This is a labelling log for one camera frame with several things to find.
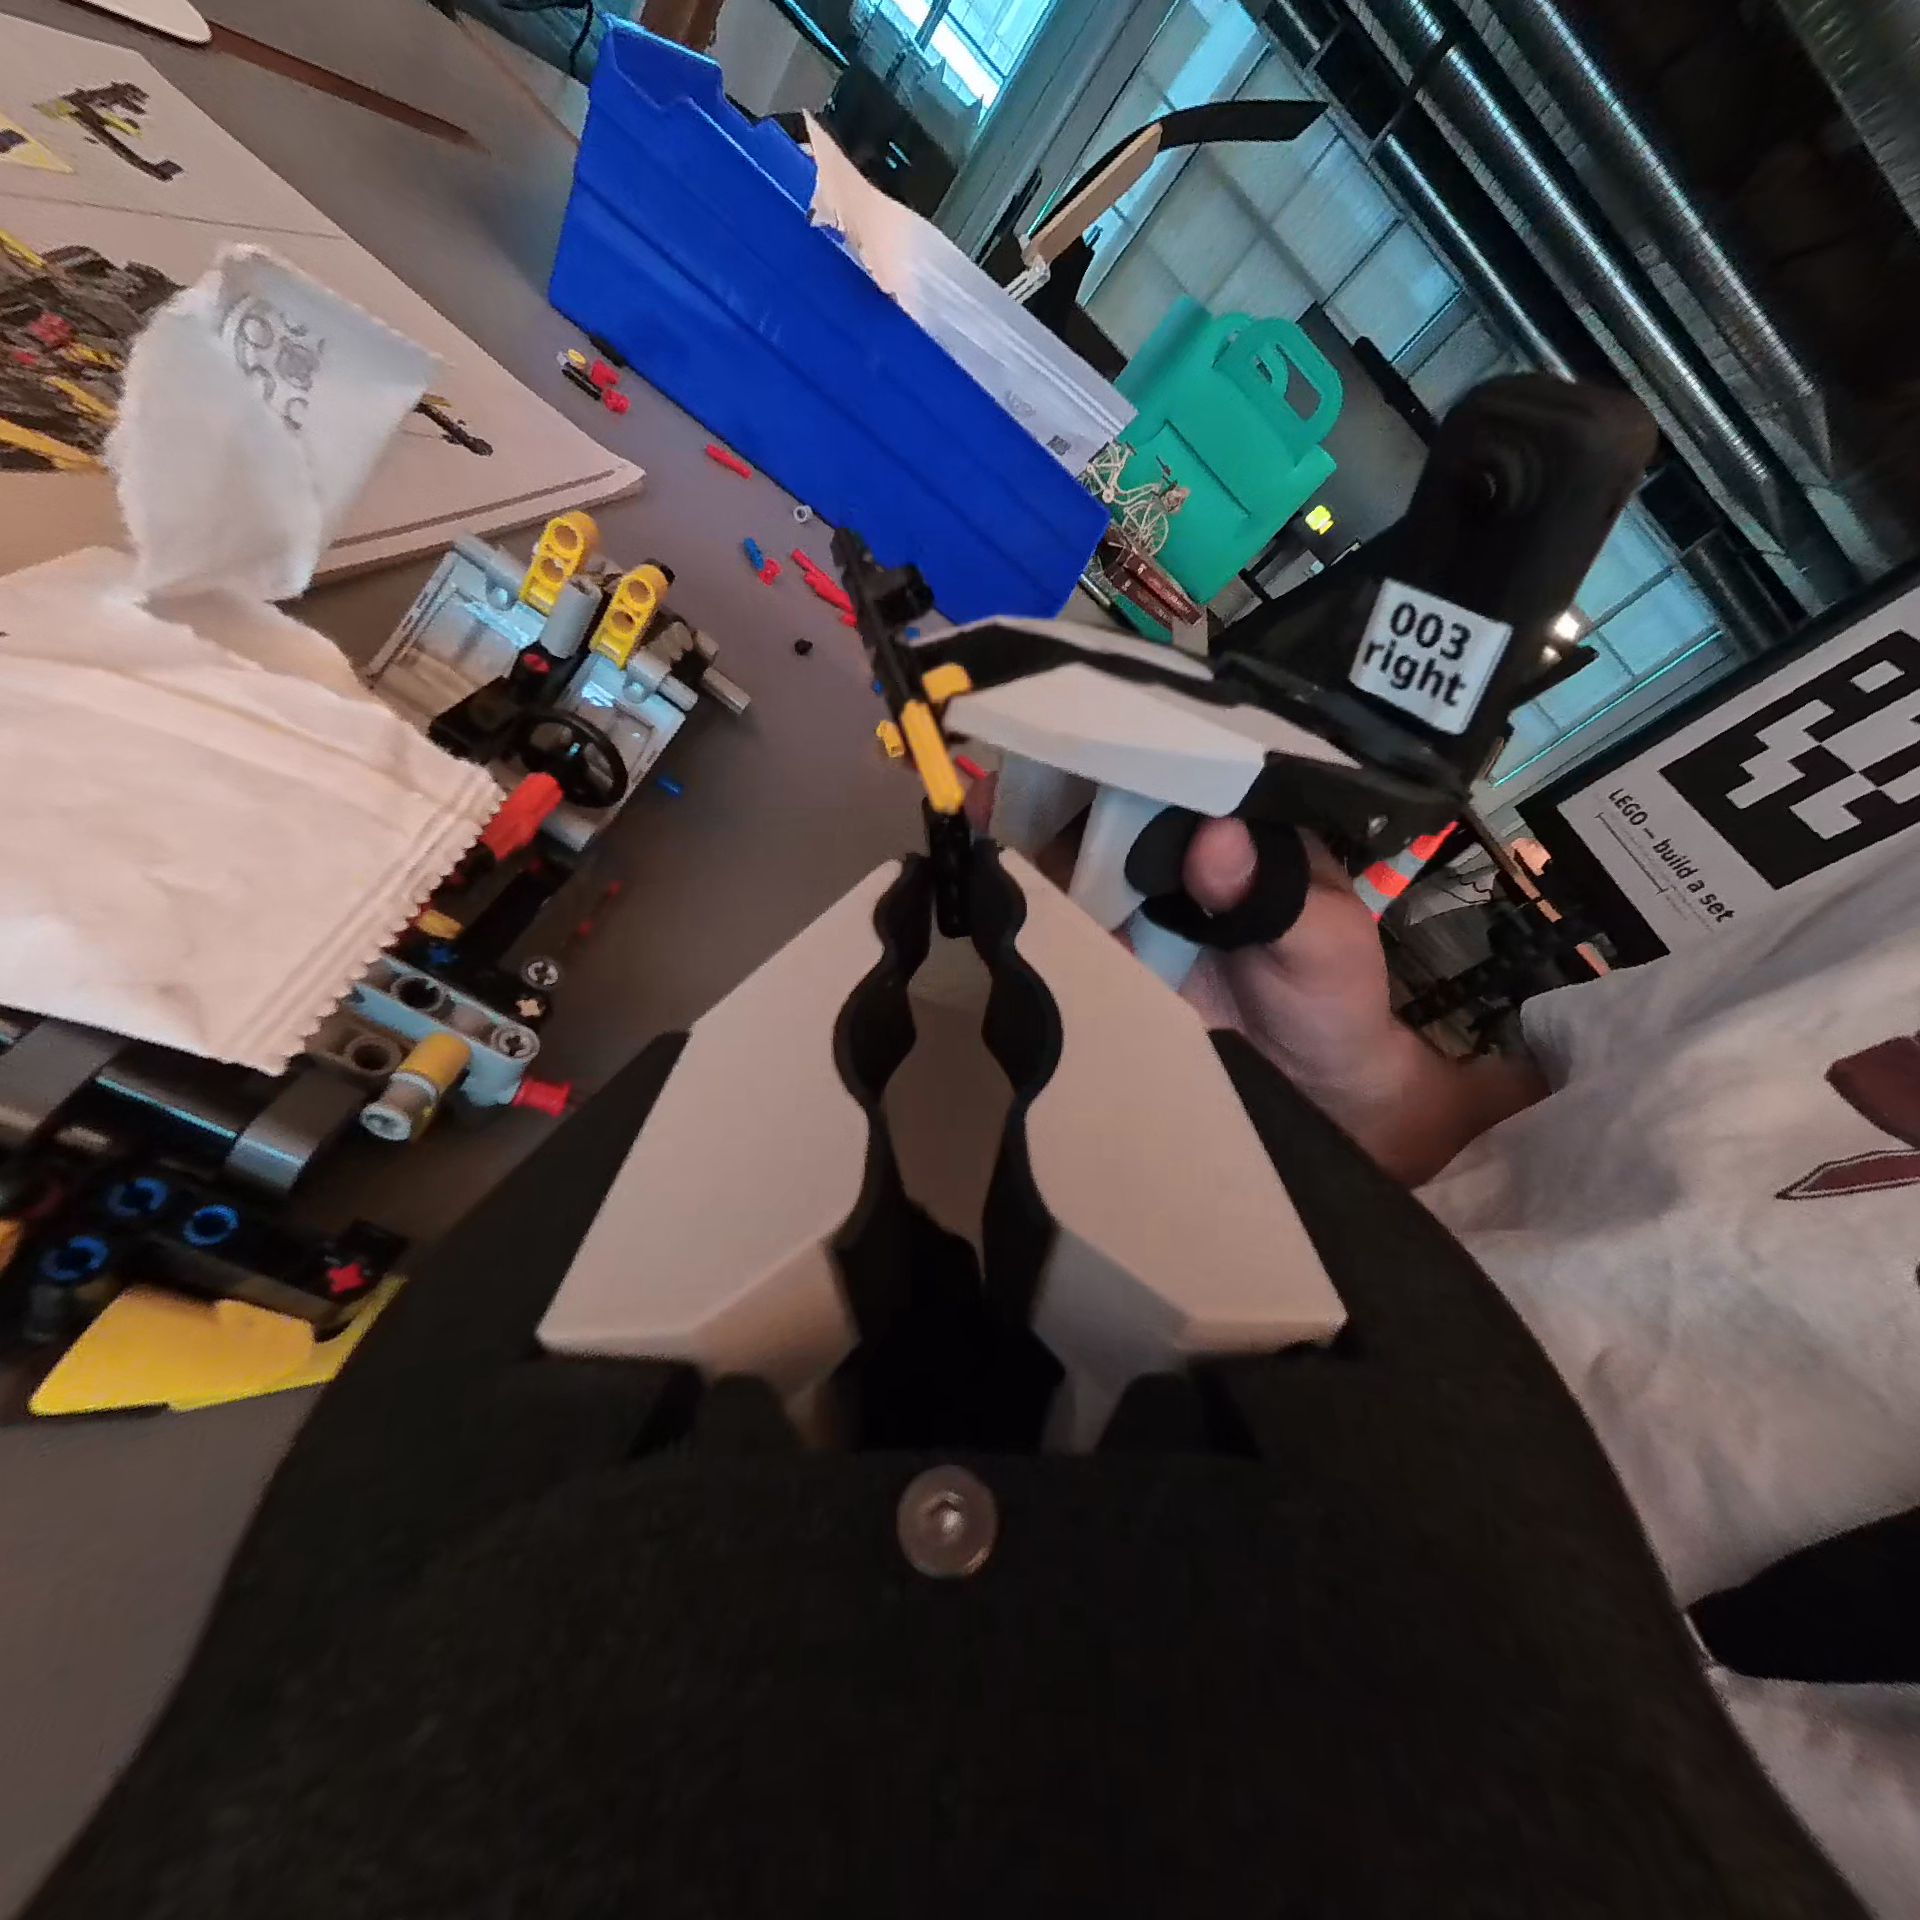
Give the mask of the partly built lego car chassis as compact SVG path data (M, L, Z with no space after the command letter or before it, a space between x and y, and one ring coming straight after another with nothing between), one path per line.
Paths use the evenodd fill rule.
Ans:
M559 949L532 949L551 900L660 775L698 706L748 696L715 641L670 604L659 560L620 569L597 526L567 513L518 564L467 537L446 550L365 684L434 746L477 761L503 807L367 962L300 1050L273 1072L111 1036L4 1006L4 1422L133 1287L239 1301L342 1333L408 1240L367 1218L297 1213L308 1176L342 1150L396 1156L452 1123L561 1118L570 1084L546 1077L545 1031L565 961L593 934L609 885ZM532 710L577 713L630 772L606 810L565 804L512 755ZM145 1408L44 1422L148 1418Z

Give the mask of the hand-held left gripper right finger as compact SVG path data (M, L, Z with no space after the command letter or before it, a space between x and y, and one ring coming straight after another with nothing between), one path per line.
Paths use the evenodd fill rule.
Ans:
M1328 1347L1347 1308L1193 1006L995 846L975 850L975 951L1010 1093L982 1283L1061 1371L1043 1443L1093 1450L1149 1377Z

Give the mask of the blue plastic bin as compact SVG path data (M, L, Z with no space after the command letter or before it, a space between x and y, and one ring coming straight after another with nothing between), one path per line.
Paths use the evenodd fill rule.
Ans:
M715 60L617 20L549 301L952 623L1064 612L1106 513L811 218L814 182Z

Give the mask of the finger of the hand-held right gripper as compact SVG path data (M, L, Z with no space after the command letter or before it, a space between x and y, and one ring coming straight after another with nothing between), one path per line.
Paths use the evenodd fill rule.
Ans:
M1096 667L1053 667L961 692L943 720L948 733L1008 757L1210 818L1243 804L1273 758L1362 771L1340 746L1279 713Z
M969 692L1012 687L1069 667L1177 694L1225 692L1208 662L1170 645L1062 618L1002 614L972 620L911 641L907 653L926 680L948 668L965 674Z

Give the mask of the wooden board on black arm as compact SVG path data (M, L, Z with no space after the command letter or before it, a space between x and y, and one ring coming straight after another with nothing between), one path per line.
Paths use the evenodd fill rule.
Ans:
M1017 301L1033 299L1055 266L1167 155L1217 144L1280 147L1327 115L1314 101L1222 101L1167 112L1096 160L1044 220L1020 236L1020 272L1008 285Z

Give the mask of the black lego steering wheel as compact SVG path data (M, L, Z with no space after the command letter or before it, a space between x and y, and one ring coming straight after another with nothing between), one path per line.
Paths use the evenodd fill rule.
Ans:
M551 779L565 804L609 810L629 796L630 772L618 745L577 713L523 714L511 752L530 776Z

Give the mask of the person's right hand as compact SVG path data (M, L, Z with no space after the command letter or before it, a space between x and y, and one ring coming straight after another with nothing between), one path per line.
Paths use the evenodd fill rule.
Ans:
M1269 947L1204 951L1181 992L1280 1069L1309 1103L1407 1188L1548 1094L1527 1056L1447 1058L1390 1006L1381 931L1332 852L1303 841L1304 906Z

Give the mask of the black-white marker sign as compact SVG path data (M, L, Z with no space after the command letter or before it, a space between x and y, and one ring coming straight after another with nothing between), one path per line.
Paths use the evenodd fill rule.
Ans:
M1623 965L1917 850L1919 575L1908 562L1518 804L1554 906Z

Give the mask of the lego instruction booklet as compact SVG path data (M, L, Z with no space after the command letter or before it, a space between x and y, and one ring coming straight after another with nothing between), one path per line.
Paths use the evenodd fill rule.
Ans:
M241 255L412 342L414 410L300 583L633 495L642 468L529 390L142 54L4 17L4 573L129 541L106 448L133 344Z

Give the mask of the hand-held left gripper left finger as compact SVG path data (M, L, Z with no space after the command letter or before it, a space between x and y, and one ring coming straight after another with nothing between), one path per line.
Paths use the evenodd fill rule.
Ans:
M883 862L687 1032L543 1315L545 1355L758 1381L826 1437L859 1342L837 1244L870 1162L893 1162L914 970L917 865Z

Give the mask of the orange traffic cone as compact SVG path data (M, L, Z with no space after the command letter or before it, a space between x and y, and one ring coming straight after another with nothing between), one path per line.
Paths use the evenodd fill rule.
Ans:
M1450 821L1415 837L1401 852L1373 861L1353 880L1354 894L1375 922L1393 911L1405 898L1407 891L1428 868L1432 859L1443 852L1461 821Z

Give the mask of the teal plastic container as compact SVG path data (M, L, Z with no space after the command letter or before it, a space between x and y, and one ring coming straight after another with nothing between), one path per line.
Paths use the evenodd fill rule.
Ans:
M1173 614L1141 583L1141 564L1206 607L1258 562L1332 479L1342 376L1297 320L1215 315L1183 297L1117 393L1134 416L1081 474L1117 533L1103 541L1098 569L1167 626Z

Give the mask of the yellow lego panel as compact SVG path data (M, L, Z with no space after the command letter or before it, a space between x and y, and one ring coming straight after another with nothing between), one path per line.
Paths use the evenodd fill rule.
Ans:
M393 1275L321 1337L292 1315L239 1301L197 1303L133 1287L79 1335L29 1399L37 1421L205 1413L325 1386L354 1357L406 1280Z

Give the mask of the small black yellow lego assembly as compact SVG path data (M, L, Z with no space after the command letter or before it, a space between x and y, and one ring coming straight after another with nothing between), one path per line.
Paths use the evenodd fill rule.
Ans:
M955 942L984 939L998 885L998 846L969 815L969 786L945 726L952 692L937 692L907 631L935 607L932 590L911 567L877 562L853 528L831 534L832 562L886 709L885 745L896 742L922 785L932 918Z

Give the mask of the wide metal ventilation duct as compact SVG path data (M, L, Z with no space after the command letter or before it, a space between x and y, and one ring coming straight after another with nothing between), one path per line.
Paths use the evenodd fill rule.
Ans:
M1809 357L1765 301L1707 198L1685 180L1648 112L1574 23L1571 4L1494 3L1492 15L1582 148L1635 207L1644 236L1731 349L1771 421L1822 484L1835 481L1831 404Z

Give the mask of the white printed t-shirt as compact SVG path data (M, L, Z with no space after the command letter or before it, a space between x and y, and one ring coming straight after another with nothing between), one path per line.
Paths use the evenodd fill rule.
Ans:
M1917 852L1518 1021L1547 1094L1422 1200L1596 1430L1762 1771L1917 1917Z

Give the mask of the white paper bags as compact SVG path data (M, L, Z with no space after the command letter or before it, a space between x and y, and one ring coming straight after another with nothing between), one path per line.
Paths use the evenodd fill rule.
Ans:
M1120 443L1137 409L947 232L873 185L814 112L804 148L816 178L809 220L832 232L877 286L1044 447L1082 474Z

